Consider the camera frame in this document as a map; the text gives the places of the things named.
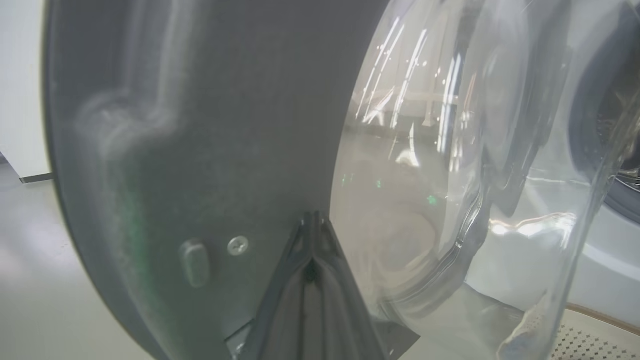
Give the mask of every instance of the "curved glass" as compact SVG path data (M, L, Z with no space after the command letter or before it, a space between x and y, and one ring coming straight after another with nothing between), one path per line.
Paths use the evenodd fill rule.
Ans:
M605 140L572 139L637 53L635 6L389 4L351 98L331 218L369 311L420 334L425 354L547 356L637 133L636 86Z

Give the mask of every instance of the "white floor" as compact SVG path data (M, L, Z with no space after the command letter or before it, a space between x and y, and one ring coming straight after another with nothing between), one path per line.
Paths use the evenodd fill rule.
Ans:
M149 360L80 264L53 183L0 165L0 359Z

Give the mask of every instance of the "screw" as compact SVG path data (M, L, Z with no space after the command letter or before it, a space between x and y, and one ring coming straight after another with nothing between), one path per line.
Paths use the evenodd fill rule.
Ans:
M244 236L236 236L227 245L227 251L233 256L242 255L249 249L249 240Z

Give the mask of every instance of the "washing machine door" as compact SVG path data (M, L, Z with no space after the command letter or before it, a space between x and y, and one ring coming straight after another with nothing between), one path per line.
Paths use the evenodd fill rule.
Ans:
M541 358L637 132L631 92L588 165L572 150L581 74L613 31L633 59L634 6L53 1L47 130L76 249L155 358L233 358L321 211L389 357L420 336L422 357Z

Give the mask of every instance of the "baseboard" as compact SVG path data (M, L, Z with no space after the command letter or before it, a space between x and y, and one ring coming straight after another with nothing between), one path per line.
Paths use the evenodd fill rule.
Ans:
M23 184L37 183L39 181L46 181L46 180L53 180L53 174L49 172L48 174L27 176L27 177L20 178L20 182Z
M598 311L594 311L584 306L575 305L575 304L567 304L566 309L592 317L596 320L600 320L601 322L608 323L609 325L613 325L625 331L631 332L632 334L640 336L640 329L638 329L637 327L631 325L630 323L626 323L618 319L614 319L611 316L604 315L603 313L599 313Z

